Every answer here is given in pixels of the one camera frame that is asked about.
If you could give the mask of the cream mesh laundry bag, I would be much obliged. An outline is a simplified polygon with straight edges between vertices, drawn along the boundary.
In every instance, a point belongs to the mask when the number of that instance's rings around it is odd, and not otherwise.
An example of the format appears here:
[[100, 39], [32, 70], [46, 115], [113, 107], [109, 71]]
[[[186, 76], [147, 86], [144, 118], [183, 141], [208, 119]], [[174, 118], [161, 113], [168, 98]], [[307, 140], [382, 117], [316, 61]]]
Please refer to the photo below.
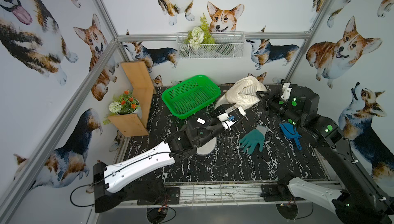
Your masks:
[[266, 86], [259, 82], [255, 77], [245, 77], [237, 81], [223, 96], [216, 102], [214, 108], [221, 105], [235, 104], [236, 108], [242, 107], [247, 110], [257, 104], [260, 99], [256, 92], [266, 92]]

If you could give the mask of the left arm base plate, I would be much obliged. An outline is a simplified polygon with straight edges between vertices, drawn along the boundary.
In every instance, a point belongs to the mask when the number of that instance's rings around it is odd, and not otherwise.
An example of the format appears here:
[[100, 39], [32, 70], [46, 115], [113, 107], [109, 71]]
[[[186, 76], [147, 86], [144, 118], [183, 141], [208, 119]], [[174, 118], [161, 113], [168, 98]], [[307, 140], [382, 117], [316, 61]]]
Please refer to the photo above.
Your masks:
[[158, 193], [150, 200], [139, 199], [137, 205], [148, 206], [148, 205], [165, 205], [165, 204], [179, 204], [180, 202], [180, 188], [169, 187], [166, 188], [164, 193]]

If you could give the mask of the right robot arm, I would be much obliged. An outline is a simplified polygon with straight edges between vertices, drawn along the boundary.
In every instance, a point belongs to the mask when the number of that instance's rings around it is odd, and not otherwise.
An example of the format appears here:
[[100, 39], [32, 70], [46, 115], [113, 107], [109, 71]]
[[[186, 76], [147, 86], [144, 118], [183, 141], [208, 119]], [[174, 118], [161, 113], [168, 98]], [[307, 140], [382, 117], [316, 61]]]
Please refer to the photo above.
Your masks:
[[309, 140], [345, 187], [344, 190], [331, 190], [293, 177], [286, 180], [292, 196], [331, 211], [344, 224], [392, 223], [394, 199], [358, 162], [349, 140], [338, 125], [318, 114], [318, 94], [307, 87], [285, 83], [280, 90], [257, 91], [256, 95], [270, 117], [287, 121], [301, 133], [302, 138]]

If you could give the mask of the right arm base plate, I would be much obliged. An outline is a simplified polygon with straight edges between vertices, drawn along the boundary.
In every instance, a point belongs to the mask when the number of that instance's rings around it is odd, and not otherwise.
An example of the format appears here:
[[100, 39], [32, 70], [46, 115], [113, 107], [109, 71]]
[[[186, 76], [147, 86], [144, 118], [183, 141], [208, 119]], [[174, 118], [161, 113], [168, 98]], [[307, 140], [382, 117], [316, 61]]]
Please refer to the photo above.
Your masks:
[[285, 185], [261, 185], [262, 197], [265, 201], [289, 201], [292, 195]]

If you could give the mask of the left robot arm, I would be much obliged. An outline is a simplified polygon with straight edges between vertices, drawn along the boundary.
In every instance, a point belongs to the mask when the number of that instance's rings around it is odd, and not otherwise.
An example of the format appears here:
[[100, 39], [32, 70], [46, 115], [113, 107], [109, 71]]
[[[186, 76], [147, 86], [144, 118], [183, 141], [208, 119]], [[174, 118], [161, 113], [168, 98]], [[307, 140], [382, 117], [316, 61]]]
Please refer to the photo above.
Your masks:
[[169, 201], [164, 184], [137, 179], [159, 168], [205, 156], [216, 147], [219, 135], [230, 135], [232, 127], [245, 116], [241, 107], [221, 105], [211, 113], [203, 110], [190, 116], [182, 128], [169, 135], [152, 149], [126, 161], [107, 165], [98, 162], [93, 167], [94, 211], [103, 213], [123, 201], [144, 200], [151, 204]]

